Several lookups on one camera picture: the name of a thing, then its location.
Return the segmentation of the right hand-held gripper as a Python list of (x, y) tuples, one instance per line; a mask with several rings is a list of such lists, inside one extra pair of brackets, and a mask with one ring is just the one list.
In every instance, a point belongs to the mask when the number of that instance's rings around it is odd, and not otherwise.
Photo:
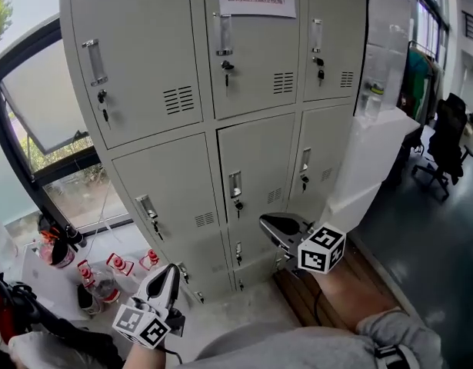
[(292, 213), (269, 213), (259, 218), (270, 242), (284, 251), (285, 268), (328, 274), (345, 253), (346, 233), (329, 223), (314, 224)]

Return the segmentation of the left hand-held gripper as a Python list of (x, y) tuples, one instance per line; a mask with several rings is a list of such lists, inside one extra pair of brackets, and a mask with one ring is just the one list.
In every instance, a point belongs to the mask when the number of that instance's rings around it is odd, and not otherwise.
[(174, 307), (178, 300), (180, 270), (168, 264), (151, 271), (127, 304), (121, 304), (112, 328), (131, 342), (155, 349), (169, 334), (181, 337), (185, 316)]

